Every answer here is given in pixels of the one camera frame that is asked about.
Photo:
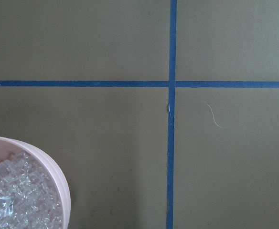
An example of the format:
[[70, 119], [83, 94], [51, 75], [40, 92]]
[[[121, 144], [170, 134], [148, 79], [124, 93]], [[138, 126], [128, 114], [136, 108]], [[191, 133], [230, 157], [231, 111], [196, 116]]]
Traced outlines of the pile of clear ice cubes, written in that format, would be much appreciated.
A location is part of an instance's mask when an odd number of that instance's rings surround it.
[[0, 229], [61, 229], [63, 210], [55, 182], [26, 152], [0, 162]]

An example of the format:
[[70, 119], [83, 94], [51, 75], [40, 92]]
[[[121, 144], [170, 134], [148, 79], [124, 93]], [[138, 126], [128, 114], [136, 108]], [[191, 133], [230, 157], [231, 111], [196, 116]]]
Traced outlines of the pink bowl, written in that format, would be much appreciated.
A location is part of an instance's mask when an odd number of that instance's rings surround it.
[[10, 159], [13, 154], [22, 151], [35, 157], [52, 177], [63, 207], [63, 228], [68, 228], [71, 213], [71, 196], [67, 180], [61, 168], [41, 149], [20, 140], [0, 136], [0, 162]]

